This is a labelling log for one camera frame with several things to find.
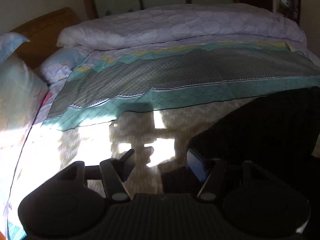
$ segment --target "sunlight patch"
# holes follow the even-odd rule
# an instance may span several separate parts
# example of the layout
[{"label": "sunlight patch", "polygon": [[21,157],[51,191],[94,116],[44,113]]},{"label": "sunlight patch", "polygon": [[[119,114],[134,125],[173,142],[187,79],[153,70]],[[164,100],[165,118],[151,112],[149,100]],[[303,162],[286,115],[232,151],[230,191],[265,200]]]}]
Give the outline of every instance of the sunlight patch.
[{"label": "sunlight patch", "polygon": [[176,155],[174,150],[174,139],[157,138],[155,142],[145,144],[144,146],[152,146],[154,149],[153,154],[150,156],[150,163],[147,164],[149,168],[156,166],[163,161],[170,160]]},{"label": "sunlight patch", "polygon": [[118,144],[118,153],[124,153],[131,149],[131,143],[119,143]]},{"label": "sunlight patch", "polygon": [[153,111],[153,119],[155,122],[155,128],[156,129],[165,129],[165,125],[162,121],[162,116],[160,111]]},{"label": "sunlight patch", "polygon": [[92,166],[111,158],[110,124],[111,122],[79,127],[81,143],[73,162],[83,161],[86,166]]}]

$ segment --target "bed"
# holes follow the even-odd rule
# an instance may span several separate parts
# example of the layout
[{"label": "bed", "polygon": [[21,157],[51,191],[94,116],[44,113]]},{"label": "bed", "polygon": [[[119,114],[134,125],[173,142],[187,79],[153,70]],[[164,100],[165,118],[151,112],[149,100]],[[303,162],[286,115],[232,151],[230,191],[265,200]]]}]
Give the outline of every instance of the bed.
[{"label": "bed", "polygon": [[[74,161],[97,165],[134,148],[129,193],[162,193],[161,174],[185,165],[193,136],[257,97],[320,86],[320,59],[299,26],[253,6],[173,5],[78,25],[68,9],[51,17],[63,48],[55,52],[56,39],[47,40],[37,61],[26,50],[43,40],[18,50],[33,68],[48,57],[35,71],[49,92],[15,169],[5,209],[10,239],[25,236],[21,200]],[[319,149],[317,142],[314,156]],[[104,195],[101,181],[88,187]]]}]

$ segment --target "wooden headboard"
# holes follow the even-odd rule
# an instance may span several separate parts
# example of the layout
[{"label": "wooden headboard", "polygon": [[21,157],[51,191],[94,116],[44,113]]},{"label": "wooden headboard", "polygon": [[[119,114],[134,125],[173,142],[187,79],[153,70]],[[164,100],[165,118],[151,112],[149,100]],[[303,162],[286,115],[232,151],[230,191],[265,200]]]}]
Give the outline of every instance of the wooden headboard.
[{"label": "wooden headboard", "polygon": [[63,8],[33,19],[12,30],[26,36],[30,42],[23,43],[16,53],[31,69],[39,65],[59,48],[56,46],[60,32],[79,23],[70,8]]}]

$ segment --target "wall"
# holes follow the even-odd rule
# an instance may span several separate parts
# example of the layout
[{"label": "wall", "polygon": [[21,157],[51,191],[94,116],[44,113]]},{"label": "wall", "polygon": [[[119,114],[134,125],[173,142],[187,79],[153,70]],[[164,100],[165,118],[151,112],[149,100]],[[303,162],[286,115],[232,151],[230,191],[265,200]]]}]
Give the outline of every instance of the wall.
[{"label": "wall", "polygon": [[81,21],[87,20],[83,0],[0,0],[0,33],[63,7],[73,9]]},{"label": "wall", "polygon": [[300,27],[308,39],[308,49],[320,57],[320,0],[301,0]]}]

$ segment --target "blue patterned pillowcase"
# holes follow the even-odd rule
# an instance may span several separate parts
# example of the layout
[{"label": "blue patterned pillowcase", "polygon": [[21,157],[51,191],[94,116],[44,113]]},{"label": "blue patterned pillowcase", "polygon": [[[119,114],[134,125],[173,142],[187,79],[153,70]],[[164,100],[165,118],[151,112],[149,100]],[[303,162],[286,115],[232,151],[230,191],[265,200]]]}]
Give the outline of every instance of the blue patterned pillowcase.
[{"label": "blue patterned pillowcase", "polygon": [[0,63],[0,231],[20,152],[47,91],[14,53]]},{"label": "blue patterned pillowcase", "polygon": [[35,69],[35,72],[47,84],[53,84],[67,78],[91,52],[92,50],[82,46],[59,49]]},{"label": "blue patterned pillowcase", "polygon": [[22,43],[29,41],[18,33],[5,33],[0,36],[0,64],[4,62]]}]

